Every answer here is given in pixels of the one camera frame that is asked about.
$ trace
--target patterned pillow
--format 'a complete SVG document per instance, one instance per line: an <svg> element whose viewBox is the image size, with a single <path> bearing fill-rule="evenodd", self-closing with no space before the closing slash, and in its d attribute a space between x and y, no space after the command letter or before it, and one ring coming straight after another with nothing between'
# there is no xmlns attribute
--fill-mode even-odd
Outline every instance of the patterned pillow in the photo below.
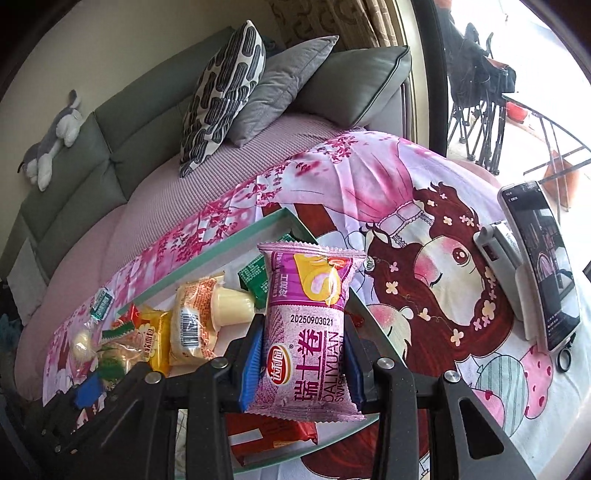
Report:
<svg viewBox="0 0 591 480"><path fill-rule="evenodd" d="M186 177L222 143L265 68L265 47L250 20L205 67L183 121L180 176Z"/></svg>

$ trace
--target plush toy tail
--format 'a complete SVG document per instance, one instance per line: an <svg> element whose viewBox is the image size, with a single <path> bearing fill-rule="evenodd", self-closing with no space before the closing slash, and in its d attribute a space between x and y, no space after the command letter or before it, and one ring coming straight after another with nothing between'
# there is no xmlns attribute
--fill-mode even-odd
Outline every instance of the plush toy tail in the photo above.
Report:
<svg viewBox="0 0 591 480"><path fill-rule="evenodd" d="M80 97L78 96L78 94L76 93L75 90L71 90L70 94L69 94L69 99L70 99L70 108L78 108L78 105L80 105Z"/></svg>

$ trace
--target stuffed animal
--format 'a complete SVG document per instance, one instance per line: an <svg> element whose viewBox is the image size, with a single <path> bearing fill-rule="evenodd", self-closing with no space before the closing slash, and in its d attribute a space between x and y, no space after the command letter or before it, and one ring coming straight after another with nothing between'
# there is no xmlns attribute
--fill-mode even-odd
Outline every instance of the stuffed animal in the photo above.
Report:
<svg viewBox="0 0 591 480"><path fill-rule="evenodd" d="M71 147L80 126L84 123L82 115L76 108L80 105L80 98L75 90L69 94L69 105L56 115L45 134L45 137L32 145L25 153L17 172L23 168L25 176L31 184L39 187L42 192L51 181L53 157L61 150L62 145Z"/></svg>

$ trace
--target phone screen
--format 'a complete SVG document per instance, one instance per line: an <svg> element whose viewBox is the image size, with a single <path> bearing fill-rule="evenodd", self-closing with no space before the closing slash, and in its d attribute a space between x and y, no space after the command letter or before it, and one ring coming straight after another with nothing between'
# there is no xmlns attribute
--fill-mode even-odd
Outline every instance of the phone screen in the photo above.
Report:
<svg viewBox="0 0 591 480"><path fill-rule="evenodd" d="M580 322L573 270L562 236L538 183L533 181L516 185L505 190L503 197L534 270L542 302L548 350L553 350Z"/></svg>

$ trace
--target gray pillow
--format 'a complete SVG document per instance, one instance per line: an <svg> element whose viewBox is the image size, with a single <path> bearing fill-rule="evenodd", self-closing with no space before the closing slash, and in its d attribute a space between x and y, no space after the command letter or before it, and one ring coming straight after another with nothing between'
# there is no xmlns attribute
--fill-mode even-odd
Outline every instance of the gray pillow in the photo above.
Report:
<svg viewBox="0 0 591 480"><path fill-rule="evenodd" d="M241 147L277 120L338 39L338 35L314 38L268 58L260 82L226 137Z"/></svg>
<svg viewBox="0 0 591 480"><path fill-rule="evenodd" d="M7 282L17 306L18 315L25 326L41 305L47 290L28 238L23 243L17 260L7 276Z"/></svg>
<svg viewBox="0 0 591 480"><path fill-rule="evenodd" d="M215 153L265 68L265 47L250 20L215 54L197 81L183 119L180 176Z"/></svg>
<svg viewBox="0 0 591 480"><path fill-rule="evenodd" d="M335 52L298 93L293 109L340 127L364 127L410 74L407 46Z"/></svg>

